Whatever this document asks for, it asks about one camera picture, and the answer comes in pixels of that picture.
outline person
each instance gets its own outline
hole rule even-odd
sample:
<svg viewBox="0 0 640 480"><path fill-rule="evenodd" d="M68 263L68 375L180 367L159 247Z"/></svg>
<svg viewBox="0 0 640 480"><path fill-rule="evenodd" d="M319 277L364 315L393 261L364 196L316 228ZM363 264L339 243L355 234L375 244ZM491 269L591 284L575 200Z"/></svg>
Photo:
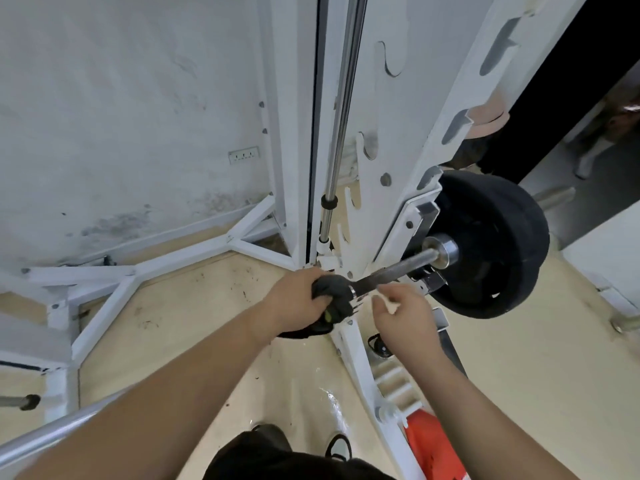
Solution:
<svg viewBox="0 0 640 480"><path fill-rule="evenodd" d="M318 268L284 275L265 298L155 371L59 444L20 480L169 480L180 473L252 361L278 334L313 323L331 298L311 298ZM414 377L473 480L575 480L450 362L427 300L410 285L380 286L399 303L372 298L382 338ZM244 432L214 457L204 479L245 477L389 479L351 459L337 435L325 456L292 452L276 425Z"/></svg>

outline forearm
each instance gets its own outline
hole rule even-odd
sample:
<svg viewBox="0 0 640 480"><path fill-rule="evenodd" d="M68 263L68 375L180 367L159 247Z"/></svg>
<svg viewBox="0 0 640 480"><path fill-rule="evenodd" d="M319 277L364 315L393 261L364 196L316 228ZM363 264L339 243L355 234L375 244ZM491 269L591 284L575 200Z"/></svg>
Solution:
<svg viewBox="0 0 640 480"><path fill-rule="evenodd" d="M444 354L406 362L471 478L576 480Z"/></svg>
<svg viewBox="0 0 640 480"><path fill-rule="evenodd" d="M173 479L275 332L258 304L108 405L19 478Z"/></svg>

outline person's left hand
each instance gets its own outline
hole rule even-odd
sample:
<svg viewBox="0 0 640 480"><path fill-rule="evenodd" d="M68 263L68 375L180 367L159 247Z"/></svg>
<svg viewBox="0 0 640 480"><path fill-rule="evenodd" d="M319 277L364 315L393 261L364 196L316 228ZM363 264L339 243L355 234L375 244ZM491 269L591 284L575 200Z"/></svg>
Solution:
<svg viewBox="0 0 640 480"><path fill-rule="evenodd" d="M274 337L284 331L300 330L320 318L332 297L311 298L311 284L324 274L318 267L285 274L261 302Z"/></svg>

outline red cloth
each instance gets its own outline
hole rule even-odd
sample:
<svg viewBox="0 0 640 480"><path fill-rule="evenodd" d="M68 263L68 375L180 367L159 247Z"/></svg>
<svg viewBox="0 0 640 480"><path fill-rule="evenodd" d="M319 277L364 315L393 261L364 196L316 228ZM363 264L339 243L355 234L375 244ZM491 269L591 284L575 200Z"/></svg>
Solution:
<svg viewBox="0 0 640 480"><path fill-rule="evenodd" d="M407 423L409 446L427 480L462 480L465 468L436 416L418 410L407 418Z"/></svg>

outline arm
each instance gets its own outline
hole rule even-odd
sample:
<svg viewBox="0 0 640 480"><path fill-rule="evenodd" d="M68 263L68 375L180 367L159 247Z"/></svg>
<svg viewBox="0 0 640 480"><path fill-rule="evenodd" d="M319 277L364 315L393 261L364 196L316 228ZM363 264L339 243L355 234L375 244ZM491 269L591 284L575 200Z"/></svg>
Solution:
<svg viewBox="0 0 640 480"><path fill-rule="evenodd" d="M260 303L176 357L46 451L20 480L174 479L260 351L317 320L318 268L286 274Z"/></svg>
<svg viewBox="0 0 640 480"><path fill-rule="evenodd" d="M400 304L390 314L382 298L373 297L380 336L422 389L473 480L577 480L446 357L423 296L398 283L379 291Z"/></svg>

